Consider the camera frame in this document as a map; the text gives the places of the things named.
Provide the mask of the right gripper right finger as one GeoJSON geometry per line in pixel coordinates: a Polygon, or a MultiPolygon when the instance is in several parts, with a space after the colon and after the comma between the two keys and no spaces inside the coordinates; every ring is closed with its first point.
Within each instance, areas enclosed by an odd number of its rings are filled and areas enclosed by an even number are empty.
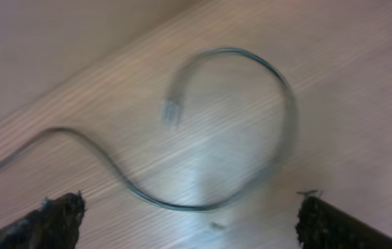
{"type": "Polygon", "coordinates": [[[302,191],[295,226],[302,249],[392,248],[392,237],[321,198],[317,190],[302,191]]]}

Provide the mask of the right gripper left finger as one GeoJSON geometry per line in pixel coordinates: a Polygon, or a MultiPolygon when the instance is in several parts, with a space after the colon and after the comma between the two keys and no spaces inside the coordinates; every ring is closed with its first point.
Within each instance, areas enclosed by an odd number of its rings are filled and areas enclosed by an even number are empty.
{"type": "Polygon", "coordinates": [[[75,249],[85,211],[81,192],[46,198],[40,208],[0,229],[0,249],[75,249]]]}

